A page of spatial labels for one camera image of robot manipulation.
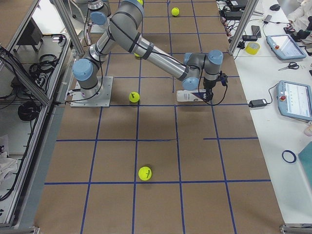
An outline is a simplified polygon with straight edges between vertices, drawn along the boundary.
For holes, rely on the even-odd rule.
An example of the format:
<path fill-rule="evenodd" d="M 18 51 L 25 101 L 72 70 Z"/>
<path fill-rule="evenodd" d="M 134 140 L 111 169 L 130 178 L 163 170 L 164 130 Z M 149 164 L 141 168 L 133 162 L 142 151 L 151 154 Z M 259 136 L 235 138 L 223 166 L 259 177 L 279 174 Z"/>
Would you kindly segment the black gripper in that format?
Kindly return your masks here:
<path fill-rule="evenodd" d="M 204 89 L 206 90 L 206 92 L 203 94 L 203 99 L 204 100 L 212 100 L 213 96 L 214 96 L 213 88 L 216 85 L 216 81 L 215 80 L 208 80 L 208 79 L 204 78 L 203 85 L 204 85 Z"/>

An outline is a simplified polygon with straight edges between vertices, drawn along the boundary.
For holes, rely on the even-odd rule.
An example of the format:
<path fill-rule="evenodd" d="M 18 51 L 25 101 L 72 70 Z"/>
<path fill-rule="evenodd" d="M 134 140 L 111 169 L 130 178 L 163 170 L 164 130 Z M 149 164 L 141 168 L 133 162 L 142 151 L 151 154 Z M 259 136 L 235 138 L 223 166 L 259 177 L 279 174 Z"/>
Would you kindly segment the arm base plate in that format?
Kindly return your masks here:
<path fill-rule="evenodd" d="M 78 91 L 74 92 L 70 106 L 72 108 L 98 108 L 110 107 L 113 77 L 97 76 L 98 84 L 91 90 L 81 89 L 78 81 L 75 88 Z"/>

